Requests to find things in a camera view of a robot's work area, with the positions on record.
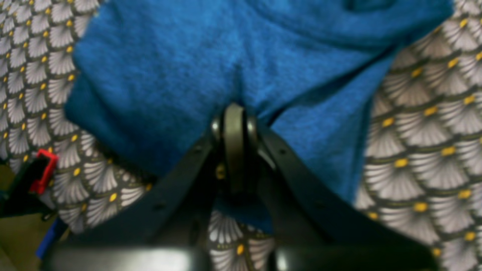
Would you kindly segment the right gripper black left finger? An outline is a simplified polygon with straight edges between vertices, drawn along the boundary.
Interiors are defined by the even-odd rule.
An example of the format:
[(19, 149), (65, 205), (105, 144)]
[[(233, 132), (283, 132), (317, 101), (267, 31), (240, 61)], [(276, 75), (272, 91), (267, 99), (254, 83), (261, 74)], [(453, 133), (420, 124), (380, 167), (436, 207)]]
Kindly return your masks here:
[(204, 242), (223, 184), (216, 177), (223, 138), (236, 105), (215, 117), (205, 135), (152, 190), (113, 218), (56, 245), (43, 271), (210, 271)]

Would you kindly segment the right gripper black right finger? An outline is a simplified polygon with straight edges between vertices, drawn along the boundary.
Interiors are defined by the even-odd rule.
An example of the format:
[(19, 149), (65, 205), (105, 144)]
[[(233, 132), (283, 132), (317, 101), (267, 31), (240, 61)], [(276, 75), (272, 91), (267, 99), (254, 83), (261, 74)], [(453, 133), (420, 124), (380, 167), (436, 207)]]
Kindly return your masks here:
[(235, 107), (235, 193), (258, 196), (276, 240), (268, 271), (437, 271), (430, 250), (371, 220), (313, 175), (255, 117)]

